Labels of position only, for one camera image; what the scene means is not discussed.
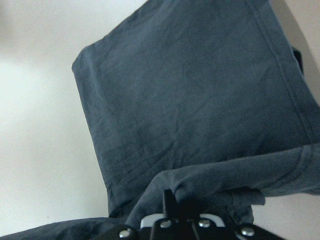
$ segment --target screw head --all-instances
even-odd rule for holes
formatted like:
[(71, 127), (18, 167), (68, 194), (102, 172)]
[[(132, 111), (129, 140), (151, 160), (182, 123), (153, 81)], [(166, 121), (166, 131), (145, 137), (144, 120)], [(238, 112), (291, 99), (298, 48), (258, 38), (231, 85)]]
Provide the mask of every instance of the screw head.
[(127, 238), (127, 237), (130, 236), (130, 234), (131, 234), (131, 229), (128, 228), (128, 229), (125, 229), (125, 230), (122, 230), (121, 232), (119, 232), (119, 237), (120, 237), (121, 239)]
[(167, 228), (170, 228), (171, 225), (172, 225), (172, 221), (171, 220), (165, 220), (165, 221), (160, 223), (160, 228), (167, 229)]
[(208, 227), (210, 227), (210, 220), (200, 219), (198, 224), (199, 224), (199, 227), (201, 227), (201, 228), (208, 228)]
[(253, 230), (251, 227), (246, 226), (241, 229), (241, 233), (244, 236), (252, 237), (253, 235), (255, 235), (255, 230)]

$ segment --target dark blue cloth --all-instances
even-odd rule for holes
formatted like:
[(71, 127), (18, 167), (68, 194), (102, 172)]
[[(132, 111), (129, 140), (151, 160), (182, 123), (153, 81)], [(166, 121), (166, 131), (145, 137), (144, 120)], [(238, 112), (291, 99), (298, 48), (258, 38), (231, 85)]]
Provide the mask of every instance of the dark blue cloth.
[[(111, 217), (81, 220), (86, 238), (138, 227), (164, 189), (230, 226), (266, 196), (320, 193), (320, 108), (267, 0), (150, 0), (72, 70)], [(80, 239), (55, 224), (4, 239)]]

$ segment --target folded cloth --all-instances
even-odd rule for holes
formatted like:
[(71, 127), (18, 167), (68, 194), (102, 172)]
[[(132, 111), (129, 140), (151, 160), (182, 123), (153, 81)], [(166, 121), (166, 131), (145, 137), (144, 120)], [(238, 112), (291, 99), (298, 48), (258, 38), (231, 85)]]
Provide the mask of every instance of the folded cloth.
[(319, 193), (320, 108), (267, 0), (149, 0), (72, 70), (111, 218), (1, 240), (137, 227), (167, 188), (228, 226), (265, 196)]

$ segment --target fabric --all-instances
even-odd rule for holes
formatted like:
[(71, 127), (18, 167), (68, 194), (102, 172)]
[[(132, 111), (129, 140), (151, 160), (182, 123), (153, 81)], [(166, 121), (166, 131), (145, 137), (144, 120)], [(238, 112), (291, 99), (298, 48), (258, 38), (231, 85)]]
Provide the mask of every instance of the fabric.
[(161, 212), (164, 189), (229, 226), (264, 197), (320, 193), (320, 108), (267, 0), (150, 0), (72, 70), (110, 213), (81, 220), (88, 239)]

